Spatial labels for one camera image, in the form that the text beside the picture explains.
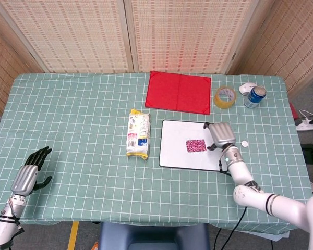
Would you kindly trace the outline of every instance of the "snack bag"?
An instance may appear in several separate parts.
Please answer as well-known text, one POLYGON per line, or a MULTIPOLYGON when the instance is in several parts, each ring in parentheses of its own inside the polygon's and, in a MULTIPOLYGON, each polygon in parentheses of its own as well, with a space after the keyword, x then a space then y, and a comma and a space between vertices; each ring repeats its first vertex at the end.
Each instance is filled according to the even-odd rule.
POLYGON ((148 157, 150 148, 151 116, 131 110, 126 139, 126 155, 148 157))

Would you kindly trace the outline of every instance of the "green checkered tablecloth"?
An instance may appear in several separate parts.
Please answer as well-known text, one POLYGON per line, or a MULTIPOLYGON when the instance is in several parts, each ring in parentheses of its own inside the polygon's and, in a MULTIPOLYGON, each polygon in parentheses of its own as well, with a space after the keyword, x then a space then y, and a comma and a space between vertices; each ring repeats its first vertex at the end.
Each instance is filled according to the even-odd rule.
MULTIPOLYGON (((144 107, 149 73, 22 74, 13 84, 0 123, 0 211, 20 166, 49 146, 38 180, 48 187, 29 196, 22 223, 117 221, 141 224, 207 222, 233 228, 244 207, 233 201, 232 178, 212 171, 162 168, 158 164, 164 119, 229 122, 255 180, 267 193, 305 202, 311 197, 302 150, 279 77, 212 78, 211 115, 144 107), (256 82, 267 97, 246 108, 238 94, 230 109, 212 101, 220 86, 256 82), (126 157, 130 110, 151 114, 148 160, 126 157), (242 140, 249 147, 240 146, 242 140)), ((295 228, 249 208, 239 230, 280 234, 295 228)))

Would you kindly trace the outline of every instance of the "tape roll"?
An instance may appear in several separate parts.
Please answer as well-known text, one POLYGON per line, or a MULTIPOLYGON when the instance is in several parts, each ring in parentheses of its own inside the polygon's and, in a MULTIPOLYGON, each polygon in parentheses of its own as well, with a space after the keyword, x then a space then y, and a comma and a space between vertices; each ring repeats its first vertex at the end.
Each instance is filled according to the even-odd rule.
POLYGON ((231 89, 230 87, 220 87, 219 89, 217 89, 217 92, 214 95, 213 102, 219 108, 230 108, 235 102, 235 99, 236 99, 236 94, 235 94, 234 89, 231 89), (221 100, 221 95, 228 96, 230 101, 226 102, 226 101, 221 100))

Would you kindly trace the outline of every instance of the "electrical outlet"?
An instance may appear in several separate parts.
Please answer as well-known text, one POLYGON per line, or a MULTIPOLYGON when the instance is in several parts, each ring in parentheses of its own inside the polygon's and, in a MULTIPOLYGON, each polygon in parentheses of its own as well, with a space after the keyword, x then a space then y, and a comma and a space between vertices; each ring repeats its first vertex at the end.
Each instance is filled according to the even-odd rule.
POLYGON ((296 126, 297 131, 313 130, 313 124, 309 124, 310 120, 304 120, 301 124, 296 126))

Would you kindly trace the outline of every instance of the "robotic arm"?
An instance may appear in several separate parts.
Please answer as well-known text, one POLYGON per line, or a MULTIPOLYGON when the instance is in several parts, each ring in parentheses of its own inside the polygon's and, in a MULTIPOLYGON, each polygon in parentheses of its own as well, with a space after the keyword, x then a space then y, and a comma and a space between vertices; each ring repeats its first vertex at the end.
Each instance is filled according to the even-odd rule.
POLYGON ((237 187, 234 189, 234 201, 241 206, 250 206, 268 215, 285 220, 310 233, 309 249, 313 250, 313 197, 305 205, 278 194, 267 194, 255 182, 249 172, 239 149, 234 145, 235 136, 228 123, 204 124, 210 130, 214 144, 208 147, 214 150, 223 149, 228 170, 237 187))
POLYGON ((51 181, 51 176, 42 183, 37 183, 36 180, 37 174, 51 150, 51 148, 45 147, 31 154, 25 165, 18 171, 11 186, 13 194, 0 215, 0 250, 10 248, 13 245, 13 238, 24 232, 19 219, 27 205, 26 197, 33 191, 46 187, 51 181))

